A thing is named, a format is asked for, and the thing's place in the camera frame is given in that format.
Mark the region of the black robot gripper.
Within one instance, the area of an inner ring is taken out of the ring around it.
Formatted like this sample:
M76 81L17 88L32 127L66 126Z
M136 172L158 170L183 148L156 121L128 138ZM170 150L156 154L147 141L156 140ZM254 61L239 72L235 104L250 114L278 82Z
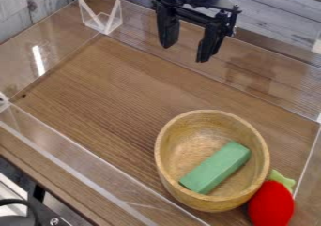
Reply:
M218 53L225 36L231 36L234 33L237 17L242 12L239 6L230 0L155 0L155 2L169 6L156 6L156 28L161 45L167 49L177 43L179 19L199 26L206 25L205 35L198 45L195 62L207 62ZM217 9L215 16L222 22L210 22L214 17L197 11L198 8Z

